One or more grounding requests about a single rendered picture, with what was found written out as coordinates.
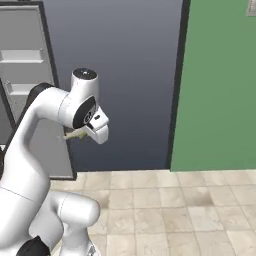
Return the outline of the dark grey fridge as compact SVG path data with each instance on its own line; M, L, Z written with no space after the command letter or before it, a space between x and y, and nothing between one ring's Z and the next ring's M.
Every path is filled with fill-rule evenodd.
M79 171L166 169L182 21L190 0L43 0L61 88L99 76L109 138L73 139Z

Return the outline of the grey fridge door shelf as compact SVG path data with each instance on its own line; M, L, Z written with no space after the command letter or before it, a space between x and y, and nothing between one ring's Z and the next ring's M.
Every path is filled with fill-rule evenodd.
M27 96L31 89L35 87L35 84L20 84L6 81L4 87L9 95Z
M42 63L42 50L1 50L0 63Z

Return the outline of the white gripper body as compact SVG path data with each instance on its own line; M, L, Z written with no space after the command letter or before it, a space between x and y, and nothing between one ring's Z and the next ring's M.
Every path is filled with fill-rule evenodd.
M96 120L86 126L88 135L98 144L103 144L108 140L109 128L107 122Z

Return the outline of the pale green fish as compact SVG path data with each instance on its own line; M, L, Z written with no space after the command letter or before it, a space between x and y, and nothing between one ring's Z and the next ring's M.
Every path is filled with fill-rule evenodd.
M58 139L61 142L64 142L64 141L67 141L67 140L73 139L73 138L82 139L85 136L87 136L87 133L85 131L83 131L83 130L74 130L72 132L69 132L69 133L65 134L62 137L58 136Z

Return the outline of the grey fridge door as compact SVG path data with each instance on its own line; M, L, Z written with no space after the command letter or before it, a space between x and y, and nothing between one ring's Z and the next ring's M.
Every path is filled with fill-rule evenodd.
M42 50L42 63L0 63L0 149L7 145L27 96L9 95L6 81L20 84L47 82L58 86L58 76L44 5L36 0L0 0L0 51ZM64 127L41 120L31 139L31 149L49 176L55 180L73 180L69 145L58 136Z

